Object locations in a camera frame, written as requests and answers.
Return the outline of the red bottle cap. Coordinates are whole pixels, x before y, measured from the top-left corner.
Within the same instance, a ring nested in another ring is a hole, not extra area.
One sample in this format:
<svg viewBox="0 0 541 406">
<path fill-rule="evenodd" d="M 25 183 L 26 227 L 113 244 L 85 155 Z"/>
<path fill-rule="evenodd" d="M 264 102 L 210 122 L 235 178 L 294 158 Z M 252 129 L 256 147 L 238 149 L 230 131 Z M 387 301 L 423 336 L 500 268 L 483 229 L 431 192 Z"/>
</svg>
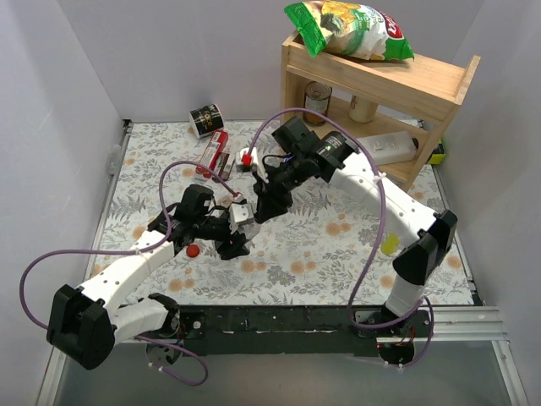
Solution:
<svg viewBox="0 0 541 406">
<path fill-rule="evenodd" d="M 196 244 L 190 244 L 187 248 L 186 248 L 186 255 L 189 257 L 189 258 L 196 258 L 200 253 L 200 248 L 198 245 Z"/>
</svg>

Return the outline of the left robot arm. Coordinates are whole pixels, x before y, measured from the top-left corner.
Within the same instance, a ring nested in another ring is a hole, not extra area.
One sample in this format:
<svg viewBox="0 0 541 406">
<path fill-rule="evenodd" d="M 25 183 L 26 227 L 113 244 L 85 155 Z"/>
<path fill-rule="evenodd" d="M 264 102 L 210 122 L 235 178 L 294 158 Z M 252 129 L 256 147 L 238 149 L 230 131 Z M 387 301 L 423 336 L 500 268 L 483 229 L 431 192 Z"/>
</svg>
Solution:
<svg viewBox="0 0 541 406">
<path fill-rule="evenodd" d="M 213 206 L 211 189 L 191 184 L 134 243 L 135 255 L 121 257 L 98 276 L 54 295 L 46 340 L 87 370 L 95 369 L 125 340 L 180 335 L 181 307 L 164 294 L 136 304 L 125 299 L 157 268 L 196 239 L 214 243 L 222 260 L 249 253 L 246 245 L 259 231 L 253 206 L 242 195 L 229 206 Z"/>
</svg>

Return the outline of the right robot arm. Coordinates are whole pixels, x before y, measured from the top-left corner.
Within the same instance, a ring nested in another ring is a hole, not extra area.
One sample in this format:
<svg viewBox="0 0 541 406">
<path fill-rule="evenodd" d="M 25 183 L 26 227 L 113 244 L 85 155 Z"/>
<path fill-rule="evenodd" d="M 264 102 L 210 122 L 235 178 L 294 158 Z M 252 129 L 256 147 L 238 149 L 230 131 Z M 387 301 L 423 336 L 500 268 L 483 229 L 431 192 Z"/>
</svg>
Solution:
<svg viewBox="0 0 541 406">
<path fill-rule="evenodd" d="M 398 337 L 411 329 L 413 314 L 426 301 L 425 285 L 451 249 L 457 217 L 450 210 L 436 212 L 414 200 L 377 168 L 358 139 L 334 121 L 329 124 L 333 131 L 320 138 L 300 118 L 292 117 L 272 135 L 287 154 L 285 161 L 277 167 L 265 165 L 251 144 L 237 153 L 236 164 L 256 179 L 254 216 L 259 224 L 287 213 L 292 191 L 311 178 L 320 178 L 375 210 L 380 222 L 374 247 L 378 249 L 391 230 L 403 249 L 392 262 L 396 279 L 384 303 L 382 322 L 352 323 L 363 330 L 384 328 Z"/>
</svg>

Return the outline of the yellow bottle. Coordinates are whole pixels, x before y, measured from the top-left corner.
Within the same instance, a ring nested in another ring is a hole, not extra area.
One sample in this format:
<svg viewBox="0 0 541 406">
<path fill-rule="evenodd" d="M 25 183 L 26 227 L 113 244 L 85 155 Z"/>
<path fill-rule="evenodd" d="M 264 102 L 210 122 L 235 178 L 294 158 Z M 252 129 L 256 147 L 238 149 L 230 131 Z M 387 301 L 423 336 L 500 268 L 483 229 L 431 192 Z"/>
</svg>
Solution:
<svg viewBox="0 0 541 406">
<path fill-rule="evenodd" d="M 397 251 L 400 240 L 395 233 L 388 233 L 380 245 L 380 251 L 384 255 L 392 256 Z"/>
</svg>

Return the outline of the floral table mat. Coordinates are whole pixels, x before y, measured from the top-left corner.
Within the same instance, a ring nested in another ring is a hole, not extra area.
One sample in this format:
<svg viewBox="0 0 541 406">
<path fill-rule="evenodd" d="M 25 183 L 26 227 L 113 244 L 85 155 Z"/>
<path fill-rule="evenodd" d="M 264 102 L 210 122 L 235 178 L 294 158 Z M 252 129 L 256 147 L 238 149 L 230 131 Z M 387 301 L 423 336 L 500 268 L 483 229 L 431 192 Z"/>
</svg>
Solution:
<svg viewBox="0 0 541 406">
<path fill-rule="evenodd" d="M 198 182 L 194 163 L 206 143 L 187 123 L 137 123 L 101 238 L 104 254 L 94 273 L 112 264 L 110 253 L 139 239 L 167 203 Z M 162 293 L 182 305 L 380 305 L 396 274 L 391 258 L 370 256 L 379 218 L 348 194 L 313 179 L 295 189 L 289 213 L 265 223 L 249 254 L 222 261 L 213 243 L 199 241 L 196 258 L 177 255 L 127 298 Z"/>
</svg>

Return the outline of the brown snack bar wrapper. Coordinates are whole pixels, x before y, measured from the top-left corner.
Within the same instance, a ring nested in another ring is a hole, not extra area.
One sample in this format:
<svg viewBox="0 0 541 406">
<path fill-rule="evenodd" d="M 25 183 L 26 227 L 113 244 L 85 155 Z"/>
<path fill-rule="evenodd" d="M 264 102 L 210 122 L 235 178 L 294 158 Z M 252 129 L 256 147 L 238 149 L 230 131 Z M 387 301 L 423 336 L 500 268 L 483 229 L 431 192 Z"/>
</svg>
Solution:
<svg viewBox="0 0 541 406">
<path fill-rule="evenodd" d="M 219 161 L 219 176 L 222 180 L 227 181 L 230 178 L 231 172 L 235 166 L 235 155 L 230 153 L 222 153 Z"/>
</svg>

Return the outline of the tin can on shelf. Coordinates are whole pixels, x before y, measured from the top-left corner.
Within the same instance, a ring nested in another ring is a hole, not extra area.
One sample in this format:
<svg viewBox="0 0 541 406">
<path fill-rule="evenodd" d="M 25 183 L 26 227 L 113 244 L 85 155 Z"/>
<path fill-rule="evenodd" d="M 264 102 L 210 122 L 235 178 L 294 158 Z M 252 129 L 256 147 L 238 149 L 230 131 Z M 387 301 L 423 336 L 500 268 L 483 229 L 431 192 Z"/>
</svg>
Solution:
<svg viewBox="0 0 541 406">
<path fill-rule="evenodd" d="M 331 101 L 332 88 L 316 81 L 310 81 L 304 89 L 303 107 L 309 112 L 303 113 L 303 121 L 311 126 L 321 126 L 325 123 L 323 118 L 315 115 L 327 116 Z"/>
</svg>

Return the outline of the beige cup on shelf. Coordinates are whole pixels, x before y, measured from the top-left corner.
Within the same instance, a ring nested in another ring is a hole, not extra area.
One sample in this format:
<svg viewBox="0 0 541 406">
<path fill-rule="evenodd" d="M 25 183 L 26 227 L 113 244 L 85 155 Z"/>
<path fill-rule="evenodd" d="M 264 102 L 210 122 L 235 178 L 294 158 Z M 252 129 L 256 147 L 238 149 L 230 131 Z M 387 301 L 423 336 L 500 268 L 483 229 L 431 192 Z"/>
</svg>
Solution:
<svg viewBox="0 0 541 406">
<path fill-rule="evenodd" d="M 374 120 L 378 104 L 359 96 L 352 96 L 348 115 L 357 123 L 369 123 Z"/>
</svg>

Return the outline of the red cardboard box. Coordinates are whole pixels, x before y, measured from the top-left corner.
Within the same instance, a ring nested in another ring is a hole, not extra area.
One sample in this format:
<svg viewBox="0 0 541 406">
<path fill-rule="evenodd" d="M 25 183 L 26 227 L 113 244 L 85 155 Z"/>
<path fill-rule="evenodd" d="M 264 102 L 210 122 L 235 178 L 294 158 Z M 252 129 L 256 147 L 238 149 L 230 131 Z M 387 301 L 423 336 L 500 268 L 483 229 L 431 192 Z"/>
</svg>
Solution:
<svg viewBox="0 0 541 406">
<path fill-rule="evenodd" d="M 210 172 L 214 171 L 218 158 L 224 151 L 229 138 L 229 133 L 223 129 L 215 130 L 213 135 L 199 159 L 199 166 L 195 169 L 198 176 L 202 178 L 210 178 Z"/>
</svg>

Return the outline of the white jug on shelf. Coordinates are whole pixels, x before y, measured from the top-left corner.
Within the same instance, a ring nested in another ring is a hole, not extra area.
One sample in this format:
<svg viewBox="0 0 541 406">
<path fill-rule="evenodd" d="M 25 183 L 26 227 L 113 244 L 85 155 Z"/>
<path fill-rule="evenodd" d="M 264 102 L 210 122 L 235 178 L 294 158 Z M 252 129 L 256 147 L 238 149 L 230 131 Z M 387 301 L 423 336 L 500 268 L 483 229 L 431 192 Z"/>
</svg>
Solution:
<svg viewBox="0 0 541 406">
<path fill-rule="evenodd" d="M 412 160 L 418 148 L 407 131 L 377 134 L 359 139 L 377 166 Z"/>
</svg>

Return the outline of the wooden shelf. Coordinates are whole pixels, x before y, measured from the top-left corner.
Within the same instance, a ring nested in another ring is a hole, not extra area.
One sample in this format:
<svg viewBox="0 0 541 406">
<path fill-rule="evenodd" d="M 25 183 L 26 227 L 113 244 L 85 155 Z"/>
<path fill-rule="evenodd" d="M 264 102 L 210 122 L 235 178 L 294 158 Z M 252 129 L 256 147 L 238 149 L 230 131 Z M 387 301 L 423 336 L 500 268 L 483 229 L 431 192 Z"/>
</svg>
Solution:
<svg viewBox="0 0 541 406">
<path fill-rule="evenodd" d="M 347 101 L 331 98 L 328 115 L 355 137 L 407 131 L 418 140 L 416 156 L 381 167 L 403 190 L 410 190 L 433 149 L 464 102 L 481 58 L 466 67 L 417 55 L 399 63 L 342 58 L 326 52 L 312 58 L 298 33 L 281 45 L 281 108 L 301 107 L 310 81 L 370 102 L 373 118 L 358 123 Z"/>
</svg>

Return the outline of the black base bar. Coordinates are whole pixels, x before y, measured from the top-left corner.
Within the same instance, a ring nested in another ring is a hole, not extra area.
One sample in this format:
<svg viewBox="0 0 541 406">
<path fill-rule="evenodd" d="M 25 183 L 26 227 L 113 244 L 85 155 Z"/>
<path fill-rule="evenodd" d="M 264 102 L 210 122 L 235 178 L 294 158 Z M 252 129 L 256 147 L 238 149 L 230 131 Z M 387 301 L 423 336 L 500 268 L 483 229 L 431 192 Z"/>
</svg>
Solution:
<svg viewBox="0 0 541 406">
<path fill-rule="evenodd" d="M 434 330 L 430 309 L 397 321 L 382 307 L 344 305 L 183 305 L 174 320 L 172 333 L 139 335 L 148 345 L 174 345 L 170 363 L 188 354 L 348 354 L 406 365 L 415 339 Z"/>
</svg>

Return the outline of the yellow green box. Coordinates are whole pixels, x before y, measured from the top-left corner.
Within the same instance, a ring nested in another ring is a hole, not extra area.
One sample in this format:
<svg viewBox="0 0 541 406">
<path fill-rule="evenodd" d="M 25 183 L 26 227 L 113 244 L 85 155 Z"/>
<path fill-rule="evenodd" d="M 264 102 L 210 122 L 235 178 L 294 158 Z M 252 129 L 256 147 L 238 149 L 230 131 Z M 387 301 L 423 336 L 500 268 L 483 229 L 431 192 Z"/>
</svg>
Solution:
<svg viewBox="0 0 541 406">
<path fill-rule="evenodd" d="M 439 140 L 438 145 L 433 149 L 426 163 L 428 165 L 439 165 L 443 162 L 444 158 L 445 158 L 445 147 L 442 140 Z"/>
</svg>

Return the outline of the green chips bag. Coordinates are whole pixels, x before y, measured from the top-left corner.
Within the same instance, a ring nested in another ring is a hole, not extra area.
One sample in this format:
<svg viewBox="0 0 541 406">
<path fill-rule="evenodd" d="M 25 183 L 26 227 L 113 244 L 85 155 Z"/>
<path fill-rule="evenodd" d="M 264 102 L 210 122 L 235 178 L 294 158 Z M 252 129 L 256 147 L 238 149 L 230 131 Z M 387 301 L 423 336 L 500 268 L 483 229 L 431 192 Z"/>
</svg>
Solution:
<svg viewBox="0 0 541 406">
<path fill-rule="evenodd" d="M 415 58 L 398 23 L 369 5 L 308 1 L 287 5 L 284 13 L 311 57 L 327 52 L 366 61 Z"/>
</svg>

